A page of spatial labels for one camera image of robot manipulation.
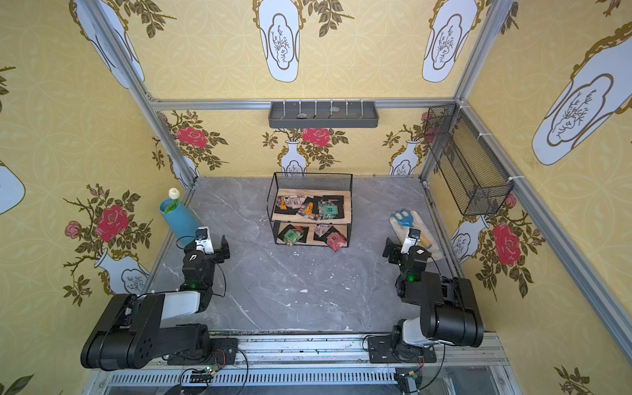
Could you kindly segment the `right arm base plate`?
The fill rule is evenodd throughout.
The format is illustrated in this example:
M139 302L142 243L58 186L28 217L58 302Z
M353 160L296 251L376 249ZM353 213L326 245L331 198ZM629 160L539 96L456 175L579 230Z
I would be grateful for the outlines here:
M418 364L435 363L434 347L418 347L396 340L393 335L366 335L363 350L369 354L371 364Z

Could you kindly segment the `red floral tea bag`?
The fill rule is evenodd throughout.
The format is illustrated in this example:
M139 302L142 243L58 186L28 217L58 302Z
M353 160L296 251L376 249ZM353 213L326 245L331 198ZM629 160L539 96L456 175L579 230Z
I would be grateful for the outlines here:
M328 237L327 237L327 245L334 251L337 252L340 249L344 248L347 246L347 238L335 231L332 232Z

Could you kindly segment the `green tea bag shelf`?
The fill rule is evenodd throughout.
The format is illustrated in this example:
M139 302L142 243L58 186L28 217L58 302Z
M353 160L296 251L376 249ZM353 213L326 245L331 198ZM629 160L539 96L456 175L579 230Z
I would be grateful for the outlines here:
M304 232L301 227L289 225L284 230L282 239L285 245L293 246L302 239L303 234Z
M338 205L336 201L321 200L319 202L319 218L322 220L333 220L338 216Z

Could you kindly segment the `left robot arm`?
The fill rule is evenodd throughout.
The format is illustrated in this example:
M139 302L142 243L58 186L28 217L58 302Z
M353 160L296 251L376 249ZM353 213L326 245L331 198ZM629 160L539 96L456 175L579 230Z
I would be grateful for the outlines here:
M103 371L140 370L163 356L171 365L207 362L213 354L207 325L162 323L205 311L216 295L216 266L229 258L225 237L212 251L205 251L197 237L184 247L184 283L178 290L113 296L82 347L81 365Z

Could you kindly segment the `blue cylindrical vase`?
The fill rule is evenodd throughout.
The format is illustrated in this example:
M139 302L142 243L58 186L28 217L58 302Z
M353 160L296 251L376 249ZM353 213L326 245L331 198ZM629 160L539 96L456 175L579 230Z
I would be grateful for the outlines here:
M174 237L180 244L190 243L194 241L196 231L202 227L202 222L198 216L181 201L174 206L174 200L168 198L159 205L159 211L174 233Z

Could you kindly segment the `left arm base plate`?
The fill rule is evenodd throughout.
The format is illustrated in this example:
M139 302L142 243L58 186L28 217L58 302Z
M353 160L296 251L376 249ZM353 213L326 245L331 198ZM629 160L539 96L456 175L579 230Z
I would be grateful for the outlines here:
M234 365L239 341L236 337L210 338L201 349L168 355L168 365Z

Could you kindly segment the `green tea bag top shelf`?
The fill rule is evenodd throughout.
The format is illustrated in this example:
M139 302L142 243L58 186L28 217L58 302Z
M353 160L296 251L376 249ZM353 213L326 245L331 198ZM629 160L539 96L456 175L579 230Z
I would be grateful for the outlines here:
M333 220L338 216L338 205L336 201L321 200L319 202L319 218L322 220Z

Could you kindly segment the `beige cloth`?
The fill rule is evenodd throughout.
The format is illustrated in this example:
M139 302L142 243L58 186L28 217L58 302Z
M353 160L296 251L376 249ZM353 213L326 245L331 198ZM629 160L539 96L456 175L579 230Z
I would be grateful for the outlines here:
M389 222L401 244L403 244L408 237L409 230L419 230L421 235L419 237L418 245L427 248L434 260L439 261L444 258L444 255L439 248L439 244L435 241L434 236L431 234L417 211L401 210L391 215Z

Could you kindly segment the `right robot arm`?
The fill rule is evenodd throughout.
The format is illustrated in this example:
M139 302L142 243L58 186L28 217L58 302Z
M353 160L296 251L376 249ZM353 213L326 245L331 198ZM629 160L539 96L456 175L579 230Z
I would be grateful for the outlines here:
M480 347L484 324L472 283L464 277L444 276L431 252L421 245L404 247L387 239L383 257L398 266L396 293L405 304L419 308L418 316L393 327L390 349L396 355L423 353L435 344Z

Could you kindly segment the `black mesh wall basket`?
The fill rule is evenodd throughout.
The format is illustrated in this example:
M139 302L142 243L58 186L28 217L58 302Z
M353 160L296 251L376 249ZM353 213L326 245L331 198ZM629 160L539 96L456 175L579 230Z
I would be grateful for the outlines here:
M455 104L429 108L430 153L464 217L495 215L514 183L483 133Z

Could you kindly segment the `blue yellow hand rake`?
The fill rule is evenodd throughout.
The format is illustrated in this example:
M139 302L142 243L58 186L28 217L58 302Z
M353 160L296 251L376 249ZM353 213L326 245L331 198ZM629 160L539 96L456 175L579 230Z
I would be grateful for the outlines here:
M401 210L391 215L389 222L396 232L403 250L412 247L413 241L416 241L416 245L420 245L426 250L433 246L434 239L431 232L417 211Z

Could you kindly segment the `beige illustrated tea bag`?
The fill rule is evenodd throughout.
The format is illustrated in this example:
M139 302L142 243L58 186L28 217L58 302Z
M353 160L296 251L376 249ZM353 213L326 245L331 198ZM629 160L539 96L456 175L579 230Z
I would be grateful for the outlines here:
M284 215L295 215L304 205L307 197L299 195L282 195L276 198L274 212Z

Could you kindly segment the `grey wall tray shelf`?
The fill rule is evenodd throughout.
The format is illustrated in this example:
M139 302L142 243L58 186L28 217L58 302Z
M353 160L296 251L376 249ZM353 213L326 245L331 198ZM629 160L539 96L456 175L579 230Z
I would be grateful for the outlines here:
M377 128L371 100L282 100L271 103L270 128Z

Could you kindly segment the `white tulip flower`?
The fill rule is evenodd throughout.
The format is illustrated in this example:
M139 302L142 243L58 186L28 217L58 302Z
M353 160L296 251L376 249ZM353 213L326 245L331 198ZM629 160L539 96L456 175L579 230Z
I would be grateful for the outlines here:
M168 214L174 212L175 209L179 207L179 198L181 196L181 192L179 189L172 188L168 191L169 195L169 204L164 208L164 214Z

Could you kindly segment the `green tea bag lower shelf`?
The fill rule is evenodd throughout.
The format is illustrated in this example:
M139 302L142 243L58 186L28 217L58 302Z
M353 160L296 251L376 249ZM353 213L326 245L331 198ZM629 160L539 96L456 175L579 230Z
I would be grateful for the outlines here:
M285 245L293 246L302 239L303 234L304 232L301 227L289 225L284 230L282 239Z

